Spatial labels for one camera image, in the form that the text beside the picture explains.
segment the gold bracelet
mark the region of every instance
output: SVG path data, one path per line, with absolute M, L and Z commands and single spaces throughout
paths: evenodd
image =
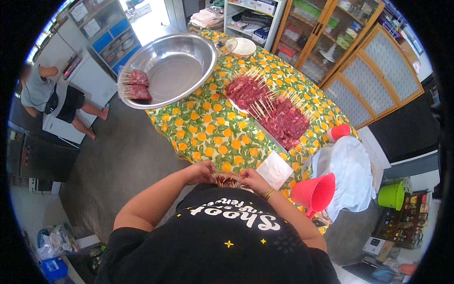
M 270 187 L 270 189 L 265 193 L 263 196 L 263 200 L 268 201 L 268 199 L 271 197 L 271 195 L 275 192 L 276 190 L 273 187 Z

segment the gray shirt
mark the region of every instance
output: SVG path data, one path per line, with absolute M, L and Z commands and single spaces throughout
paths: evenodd
M 25 87 L 20 93 L 20 101 L 23 106 L 36 108 L 39 111 L 44 111 L 46 103 L 50 95 L 54 92 L 54 85 L 56 83 L 39 76 L 39 66 L 36 65 L 32 68 L 31 73 L 25 83 Z M 67 86 L 65 84 L 57 84 L 57 94 L 66 94 Z M 58 104 L 63 104 L 64 101 L 59 100 Z

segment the large metal bowl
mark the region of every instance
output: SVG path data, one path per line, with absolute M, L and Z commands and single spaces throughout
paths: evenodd
M 200 35 L 163 36 L 139 49 L 124 66 L 147 73 L 153 100 L 130 100 L 118 90 L 119 96 L 125 104 L 139 110 L 171 105 L 200 87 L 213 72 L 216 60 L 214 44 Z

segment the raw red meat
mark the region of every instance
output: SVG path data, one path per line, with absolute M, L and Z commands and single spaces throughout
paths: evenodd
M 121 90 L 123 96 L 133 100 L 153 100 L 148 89 L 140 85 L 124 85 Z
M 266 99 L 266 93 L 270 89 L 268 86 L 260 89 L 258 83 L 261 80 L 262 78 L 255 80 L 250 76 L 238 77 L 226 87 L 226 96 L 233 100 L 240 109 L 247 110 L 254 101 L 259 99 L 265 101 Z
M 270 116 L 260 119 L 259 123 L 288 151 L 300 143 L 310 122 L 282 95 L 275 99 L 273 106 Z
M 144 87 L 150 86 L 147 78 L 147 73 L 139 69 L 132 69 L 130 73 L 125 71 L 123 83 L 128 85 L 140 85 Z

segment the digital scale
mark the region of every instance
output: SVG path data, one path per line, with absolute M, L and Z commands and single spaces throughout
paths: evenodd
M 74 55 L 68 60 L 68 65 L 63 69 L 63 80 L 67 80 L 71 73 L 76 69 L 77 65 L 82 61 L 82 57 L 79 54 Z

